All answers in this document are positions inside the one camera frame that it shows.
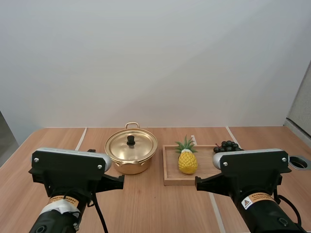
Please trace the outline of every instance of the warning label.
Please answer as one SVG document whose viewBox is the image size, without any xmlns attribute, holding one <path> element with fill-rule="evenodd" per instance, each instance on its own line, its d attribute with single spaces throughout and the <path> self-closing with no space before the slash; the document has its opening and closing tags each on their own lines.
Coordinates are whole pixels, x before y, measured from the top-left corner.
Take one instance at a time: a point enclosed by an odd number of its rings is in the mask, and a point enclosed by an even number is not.
<svg viewBox="0 0 311 233">
<path fill-rule="evenodd" d="M 64 199 L 64 196 L 55 196 L 55 197 L 52 197 L 52 198 L 50 198 L 50 200 L 48 201 L 47 205 L 48 205 L 48 204 L 51 204 L 52 202 L 55 202 L 55 201 L 57 201 L 57 200 L 61 200 L 61 199 Z M 77 207 L 78 204 L 79 204 L 78 200 L 75 199 L 75 198 L 72 198 L 72 197 L 65 197 L 65 200 L 68 201 L 68 202 L 70 202 L 71 204 L 73 204 L 74 207 Z"/>
<path fill-rule="evenodd" d="M 266 193 L 253 193 L 249 195 L 248 197 L 244 198 L 242 203 L 242 206 L 245 210 L 247 210 L 253 203 L 261 200 L 271 200 L 274 201 L 274 199 Z"/>
</svg>

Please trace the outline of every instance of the toy pineapple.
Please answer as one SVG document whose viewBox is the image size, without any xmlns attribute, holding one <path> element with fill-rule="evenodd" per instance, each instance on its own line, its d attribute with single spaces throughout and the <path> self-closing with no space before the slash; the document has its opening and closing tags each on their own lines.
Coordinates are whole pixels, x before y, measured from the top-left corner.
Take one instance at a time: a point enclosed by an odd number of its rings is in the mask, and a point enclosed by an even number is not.
<svg viewBox="0 0 311 233">
<path fill-rule="evenodd" d="M 184 144 L 176 142 L 179 145 L 176 148 L 177 153 L 180 154 L 178 158 L 179 170 L 186 174 L 193 174 L 198 168 L 198 162 L 196 161 L 196 157 L 193 154 L 197 151 L 192 149 L 192 147 L 194 146 L 192 142 L 192 139 L 187 141 L 187 136 L 185 137 Z"/>
</svg>

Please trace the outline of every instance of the grapes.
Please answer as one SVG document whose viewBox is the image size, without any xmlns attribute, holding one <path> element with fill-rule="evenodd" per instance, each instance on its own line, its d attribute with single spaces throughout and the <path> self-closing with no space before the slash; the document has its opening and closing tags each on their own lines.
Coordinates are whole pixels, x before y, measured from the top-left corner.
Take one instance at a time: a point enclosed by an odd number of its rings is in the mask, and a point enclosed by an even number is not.
<svg viewBox="0 0 311 233">
<path fill-rule="evenodd" d="M 214 147 L 214 152 L 218 153 L 219 152 L 219 147 Z"/>
<path fill-rule="evenodd" d="M 213 149 L 215 153 L 219 153 L 219 152 L 230 152 L 230 151 L 241 151 L 243 149 L 241 149 L 239 147 L 239 145 L 233 141 L 222 141 L 222 145 L 218 146 L 218 144 L 216 144 L 217 146 Z"/>
<path fill-rule="evenodd" d="M 226 145 L 227 147 L 232 147 L 233 143 L 232 143 L 231 141 L 227 141 L 227 142 L 225 143 L 225 145 Z"/>
</svg>

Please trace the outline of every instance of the white wall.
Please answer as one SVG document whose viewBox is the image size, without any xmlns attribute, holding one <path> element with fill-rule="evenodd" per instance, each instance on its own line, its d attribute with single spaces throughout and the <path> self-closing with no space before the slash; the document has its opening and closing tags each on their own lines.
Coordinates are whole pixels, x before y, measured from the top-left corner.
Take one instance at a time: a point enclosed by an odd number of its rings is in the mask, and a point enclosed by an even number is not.
<svg viewBox="0 0 311 233">
<path fill-rule="evenodd" d="M 2 0 L 0 110 L 41 127 L 281 125 L 309 0 Z"/>
</svg>

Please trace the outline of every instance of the wooden table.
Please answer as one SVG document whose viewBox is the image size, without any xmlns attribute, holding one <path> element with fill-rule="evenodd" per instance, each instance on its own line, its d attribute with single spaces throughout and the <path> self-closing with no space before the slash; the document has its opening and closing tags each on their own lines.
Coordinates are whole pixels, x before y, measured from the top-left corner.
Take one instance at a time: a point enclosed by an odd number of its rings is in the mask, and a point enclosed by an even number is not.
<svg viewBox="0 0 311 233">
<path fill-rule="evenodd" d="M 81 151 L 104 152 L 110 135 L 120 128 L 88 128 Z M 311 157 L 311 150 L 285 127 L 231 128 L 245 149 L 282 148 L 290 155 Z M 0 168 L 0 232 L 27 233 L 48 201 L 44 186 L 33 183 L 28 171 L 31 154 L 39 147 L 74 150 L 84 128 L 51 128 L 33 133 Z M 163 186 L 162 145 L 195 135 L 198 145 L 231 140 L 226 128 L 148 128 L 158 139 L 158 150 L 145 172 L 125 177 L 124 189 L 98 194 L 98 201 L 110 233 L 217 233 L 249 232 L 231 199 L 191 186 Z M 107 172 L 119 176 L 113 167 Z M 310 172 L 286 174 L 280 194 L 288 197 L 302 215 L 303 226 L 311 230 Z M 294 220 L 292 210 L 281 207 Z M 94 207 L 87 208 L 81 233 L 102 233 Z"/>
</svg>

